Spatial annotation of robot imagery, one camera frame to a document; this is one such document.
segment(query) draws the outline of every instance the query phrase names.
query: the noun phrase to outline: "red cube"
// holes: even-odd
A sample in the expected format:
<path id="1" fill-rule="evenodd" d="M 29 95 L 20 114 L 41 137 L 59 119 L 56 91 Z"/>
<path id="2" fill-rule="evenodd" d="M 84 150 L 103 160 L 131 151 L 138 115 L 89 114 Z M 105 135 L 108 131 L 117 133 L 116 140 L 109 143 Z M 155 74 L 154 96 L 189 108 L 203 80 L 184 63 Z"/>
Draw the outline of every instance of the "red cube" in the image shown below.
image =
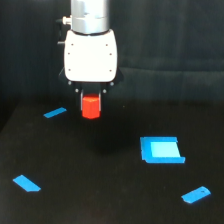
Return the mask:
<path id="1" fill-rule="evenodd" d="M 82 116 L 88 119 L 100 117 L 100 98 L 97 94 L 85 95 L 82 99 Z"/>

